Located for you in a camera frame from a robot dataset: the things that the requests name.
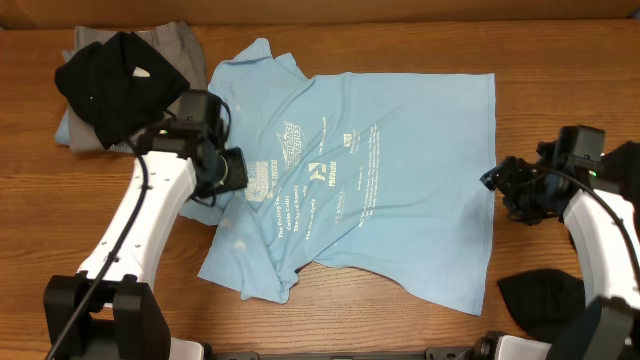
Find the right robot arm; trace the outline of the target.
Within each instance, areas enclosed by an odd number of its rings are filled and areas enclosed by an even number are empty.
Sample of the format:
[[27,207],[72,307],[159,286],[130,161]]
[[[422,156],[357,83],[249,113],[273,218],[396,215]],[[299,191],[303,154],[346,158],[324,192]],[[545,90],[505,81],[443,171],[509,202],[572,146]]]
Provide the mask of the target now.
[[606,179],[604,131],[567,126],[541,142],[530,164],[509,156],[481,182],[500,191],[510,218],[535,225],[557,217],[568,229],[585,285],[586,309],[551,343],[487,334],[469,359],[617,359],[639,344],[639,240],[635,210]]

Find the light blue printed t-shirt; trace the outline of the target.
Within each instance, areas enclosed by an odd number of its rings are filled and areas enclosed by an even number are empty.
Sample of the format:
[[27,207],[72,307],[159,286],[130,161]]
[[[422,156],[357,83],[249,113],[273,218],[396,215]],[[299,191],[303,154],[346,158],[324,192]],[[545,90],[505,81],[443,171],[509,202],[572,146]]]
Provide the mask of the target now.
[[491,74],[305,76],[257,39],[209,84],[246,188],[184,217],[216,229],[202,279],[284,303],[316,262],[364,269],[471,315],[483,308],[494,196]]

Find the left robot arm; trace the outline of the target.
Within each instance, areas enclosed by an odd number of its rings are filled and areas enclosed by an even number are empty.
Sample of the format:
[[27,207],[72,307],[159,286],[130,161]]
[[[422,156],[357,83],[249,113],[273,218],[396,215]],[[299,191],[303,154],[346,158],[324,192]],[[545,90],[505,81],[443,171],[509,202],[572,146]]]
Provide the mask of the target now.
[[177,113],[133,144],[134,171],[106,232],[73,276],[44,292],[50,359],[210,359],[210,345],[171,335],[153,288],[160,257],[184,203],[213,207],[248,184],[239,148],[226,145],[231,110],[189,90]]

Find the black t-shirt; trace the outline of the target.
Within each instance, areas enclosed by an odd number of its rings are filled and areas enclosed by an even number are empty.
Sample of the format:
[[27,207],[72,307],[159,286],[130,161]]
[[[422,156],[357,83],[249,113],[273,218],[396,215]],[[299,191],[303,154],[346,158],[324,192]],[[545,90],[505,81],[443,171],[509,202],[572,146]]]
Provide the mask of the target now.
[[[604,155],[605,178],[639,209],[639,144],[628,141]],[[538,269],[497,281],[506,308],[531,338],[552,343],[585,309],[584,283],[558,269]]]

